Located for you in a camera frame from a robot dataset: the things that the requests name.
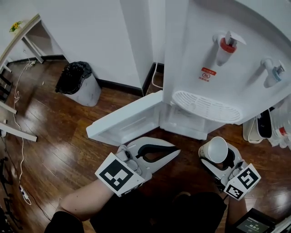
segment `display screen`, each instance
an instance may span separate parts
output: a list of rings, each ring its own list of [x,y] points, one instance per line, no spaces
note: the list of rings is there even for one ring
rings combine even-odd
[[[269,228],[269,226],[248,217],[236,228],[246,233],[264,233]]]

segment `plastic bag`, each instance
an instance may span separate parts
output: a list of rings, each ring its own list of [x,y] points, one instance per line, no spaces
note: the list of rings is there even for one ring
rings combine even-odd
[[[85,78],[92,73],[91,67],[87,62],[77,61],[65,66],[55,91],[62,94],[75,94],[82,86]]]

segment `potted plant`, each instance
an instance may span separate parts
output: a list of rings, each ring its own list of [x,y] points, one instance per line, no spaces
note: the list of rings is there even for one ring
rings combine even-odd
[[[21,28],[20,24],[22,24],[22,21],[15,22],[15,23],[11,26],[9,32],[12,32],[14,35],[16,35],[16,34],[18,33],[18,31],[20,30],[20,28]]]

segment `black pants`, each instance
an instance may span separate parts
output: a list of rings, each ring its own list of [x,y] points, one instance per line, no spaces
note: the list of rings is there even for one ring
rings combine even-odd
[[[213,192],[181,196],[166,211],[161,222],[151,225],[149,204],[137,191],[114,196],[91,220],[97,233],[105,232],[204,232],[214,233],[226,209]]]

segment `warning label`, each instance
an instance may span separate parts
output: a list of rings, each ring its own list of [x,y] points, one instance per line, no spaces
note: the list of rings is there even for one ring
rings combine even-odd
[[[211,76],[215,76],[215,75],[216,75],[215,71],[212,71],[210,69],[203,67],[201,69],[199,79],[206,81],[206,82],[209,82],[209,78],[211,78]]]

